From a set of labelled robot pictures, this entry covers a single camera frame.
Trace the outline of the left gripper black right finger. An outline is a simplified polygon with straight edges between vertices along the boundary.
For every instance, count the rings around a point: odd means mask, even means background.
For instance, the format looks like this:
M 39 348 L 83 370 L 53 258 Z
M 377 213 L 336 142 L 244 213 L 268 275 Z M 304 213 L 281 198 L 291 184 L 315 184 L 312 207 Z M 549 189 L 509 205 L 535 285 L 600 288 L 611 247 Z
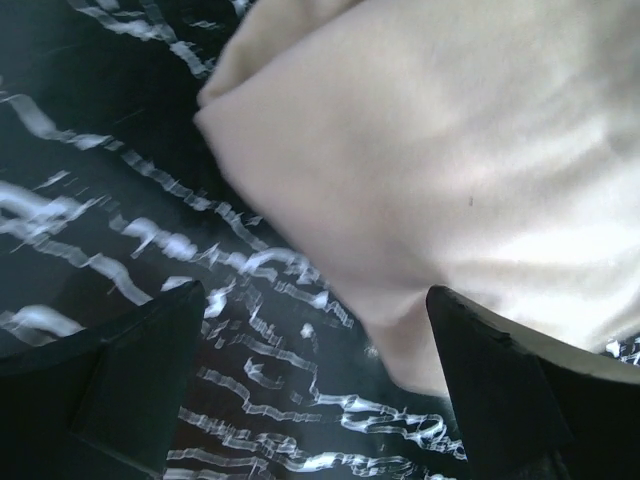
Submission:
M 426 309 L 472 478 L 638 478 L 638 367 L 444 286 Z

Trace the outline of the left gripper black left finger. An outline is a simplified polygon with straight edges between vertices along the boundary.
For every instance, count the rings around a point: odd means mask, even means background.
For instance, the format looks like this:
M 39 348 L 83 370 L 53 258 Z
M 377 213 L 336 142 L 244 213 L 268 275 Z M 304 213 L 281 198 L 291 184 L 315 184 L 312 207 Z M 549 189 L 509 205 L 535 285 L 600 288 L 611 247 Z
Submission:
M 192 281 L 2 358 L 2 478 L 162 478 L 205 304 Z

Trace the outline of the beige t shirt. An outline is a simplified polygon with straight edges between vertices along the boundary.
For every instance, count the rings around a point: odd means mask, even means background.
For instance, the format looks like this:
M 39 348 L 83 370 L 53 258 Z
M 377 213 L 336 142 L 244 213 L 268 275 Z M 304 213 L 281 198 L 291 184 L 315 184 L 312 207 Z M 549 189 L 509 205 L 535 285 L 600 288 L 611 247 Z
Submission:
M 446 391 L 436 284 L 585 350 L 637 332 L 637 2 L 259 1 L 198 104 L 402 388 Z

